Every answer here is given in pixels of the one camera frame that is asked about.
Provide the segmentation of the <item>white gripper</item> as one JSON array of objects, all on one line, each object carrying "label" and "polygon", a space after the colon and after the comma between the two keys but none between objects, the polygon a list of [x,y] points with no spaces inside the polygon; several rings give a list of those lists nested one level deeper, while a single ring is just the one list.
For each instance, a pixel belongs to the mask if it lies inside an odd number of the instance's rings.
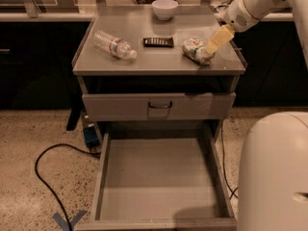
[{"label": "white gripper", "polygon": [[203,51],[213,55],[234,37],[235,31],[245,32],[256,25],[261,20],[257,2],[258,0],[234,0],[222,16],[227,24],[215,31]]}]

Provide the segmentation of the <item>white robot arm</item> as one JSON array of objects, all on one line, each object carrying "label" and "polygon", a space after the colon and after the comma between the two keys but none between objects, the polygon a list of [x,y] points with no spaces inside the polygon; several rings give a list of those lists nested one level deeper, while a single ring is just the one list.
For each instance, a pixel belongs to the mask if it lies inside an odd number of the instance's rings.
[{"label": "white robot arm", "polygon": [[[291,8],[301,50],[308,48],[308,0],[233,0],[223,20],[245,32]],[[308,113],[268,115],[248,131],[239,167],[237,231],[308,231]]]}]

